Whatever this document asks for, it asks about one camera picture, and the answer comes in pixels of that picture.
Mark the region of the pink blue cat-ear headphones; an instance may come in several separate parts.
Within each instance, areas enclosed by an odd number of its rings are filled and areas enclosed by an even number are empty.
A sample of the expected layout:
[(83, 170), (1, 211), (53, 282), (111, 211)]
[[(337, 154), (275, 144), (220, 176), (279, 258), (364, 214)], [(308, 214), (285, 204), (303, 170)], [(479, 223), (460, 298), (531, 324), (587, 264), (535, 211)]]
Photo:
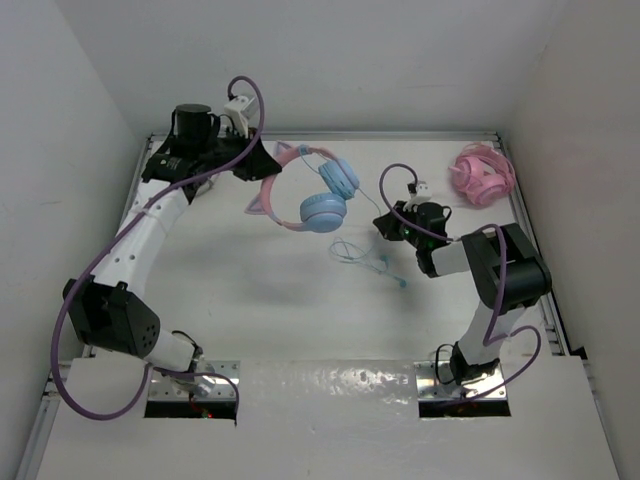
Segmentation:
[[(274, 159), (281, 167), (288, 166), (295, 160), (306, 161), (310, 155), (318, 155), (324, 163), (311, 167), (328, 190), (317, 193), (303, 200), (299, 206), (300, 221), (288, 222), (280, 219), (271, 203), (271, 193), (277, 178), (271, 175), (261, 181), (256, 196), (245, 207), (244, 213), (253, 216), (266, 216), (282, 228), (297, 233), (328, 234), (337, 231), (347, 216), (347, 202), (357, 194), (363, 194), (360, 181), (349, 163), (323, 147), (309, 145), (292, 145), (278, 141), (274, 146)], [(390, 260), (382, 255), (376, 261), (372, 259), (373, 250), (364, 250), (357, 245), (336, 237), (328, 247), (329, 256), (345, 265), (357, 265), (381, 276), (393, 279), (401, 288), (407, 281), (390, 271)]]

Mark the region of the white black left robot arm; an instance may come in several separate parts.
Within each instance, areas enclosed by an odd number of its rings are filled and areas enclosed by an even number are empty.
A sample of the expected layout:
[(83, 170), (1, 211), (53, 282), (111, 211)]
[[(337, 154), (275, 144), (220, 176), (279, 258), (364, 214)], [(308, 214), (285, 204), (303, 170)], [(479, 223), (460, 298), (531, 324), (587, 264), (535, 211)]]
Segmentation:
[(143, 301), (147, 279), (170, 230), (217, 169), (233, 162), (233, 172), (249, 181), (277, 172), (248, 125), (258, 108), (257, 100), (246, 95), (228, 101), (223, 113), (227, 127), (206, 105), (174, 109), (170, 133), (146, 161), (115, 246), (85, 279), (65, 287), (68, 314), (82, 343), (159, 369), (191, 369), (197, 348), (162, 328)]

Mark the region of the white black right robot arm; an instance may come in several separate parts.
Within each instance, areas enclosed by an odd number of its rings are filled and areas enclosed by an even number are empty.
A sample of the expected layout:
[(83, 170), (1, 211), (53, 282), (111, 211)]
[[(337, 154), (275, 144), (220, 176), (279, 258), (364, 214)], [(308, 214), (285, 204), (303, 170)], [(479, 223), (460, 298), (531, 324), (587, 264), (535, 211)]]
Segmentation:
[(479, 303), (449, 357), (451, 380), (460, 385), (495, 370), (516, 321), (550, 292), (552, 279), (519, 224), (490, 224), (455, 241), (446, 232), (451, 214), (435, 202), (398, 201), (373, 225), (385, 240), (409, 243), (428, 277), (471, 274)]

